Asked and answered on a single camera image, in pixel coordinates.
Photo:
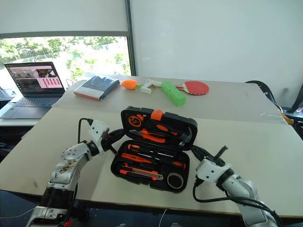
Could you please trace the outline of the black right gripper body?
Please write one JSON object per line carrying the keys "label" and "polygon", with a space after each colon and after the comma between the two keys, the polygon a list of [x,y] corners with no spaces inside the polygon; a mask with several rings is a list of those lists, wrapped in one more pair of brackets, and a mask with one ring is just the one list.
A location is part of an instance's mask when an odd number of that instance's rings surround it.
{"label": "black right gripper body", "polygon": [[221,155],[228,149],[227,146],[223,146],[215,156],[209,156],[207,159],[214,162],[217,166],[225,166],[226,163],[221,159]]}

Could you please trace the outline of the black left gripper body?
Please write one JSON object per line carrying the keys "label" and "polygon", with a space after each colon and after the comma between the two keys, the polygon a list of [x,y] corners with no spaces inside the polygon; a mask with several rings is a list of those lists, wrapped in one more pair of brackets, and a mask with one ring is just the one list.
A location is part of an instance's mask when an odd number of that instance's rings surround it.
{"label": "black left gripper body", "polygon": [[103,148],[103,151],[109,151],[108,146],[112,145],[114,143],[114,138],[110,136],[110,133],[108,133],[101,141],[101,146]]}

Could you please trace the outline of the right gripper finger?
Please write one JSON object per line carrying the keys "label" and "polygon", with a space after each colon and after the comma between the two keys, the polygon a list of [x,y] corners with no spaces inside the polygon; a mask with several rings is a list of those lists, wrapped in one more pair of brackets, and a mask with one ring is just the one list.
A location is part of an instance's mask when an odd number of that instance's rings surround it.
{"label": "right gripper finger", "polygon": [[208,156],[208,153],[204,151],[193,151],[193,154],[200,162]]}
{"label": "right gripper finger", "polygon": [[196,145],[193,145],[193,154],[196,158],[212,157],[208,151]]}

